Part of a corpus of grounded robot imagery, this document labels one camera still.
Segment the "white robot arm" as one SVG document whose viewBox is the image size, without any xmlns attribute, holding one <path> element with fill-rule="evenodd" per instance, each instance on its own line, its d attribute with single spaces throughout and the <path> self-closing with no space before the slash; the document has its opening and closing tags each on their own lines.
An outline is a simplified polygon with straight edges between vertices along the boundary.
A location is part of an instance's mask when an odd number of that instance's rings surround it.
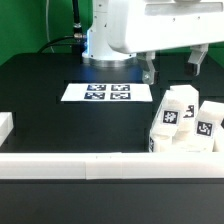
<svg viewBox="0 0 224 224">
<path fill-rule="evenodd" d="M 136 61 L 151 85 L 158 80 L 156 53 L 188 47 L 185 72 L 197 76 L 208 46 L 224 42 L 223 23 L 224 0 L 93 0 L 83 60 L 100 67 Z"/>
</svg>

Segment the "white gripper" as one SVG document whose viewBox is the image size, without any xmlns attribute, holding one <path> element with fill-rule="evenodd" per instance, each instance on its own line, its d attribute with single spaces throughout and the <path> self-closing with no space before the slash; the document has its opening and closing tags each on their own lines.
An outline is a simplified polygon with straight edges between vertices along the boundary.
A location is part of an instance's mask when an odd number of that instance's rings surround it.
<svg viewBox="0 0 224 224">
<path fill-rule="evenodd" d="M 223 25 L 224 0 L 109 0 L 107 41 L 138 53 L 142 81 L 154 84 L 154 51 L 191 46 L 185 73 L 199 74 L 208 44 L 224 41 Z"/>
</svg>

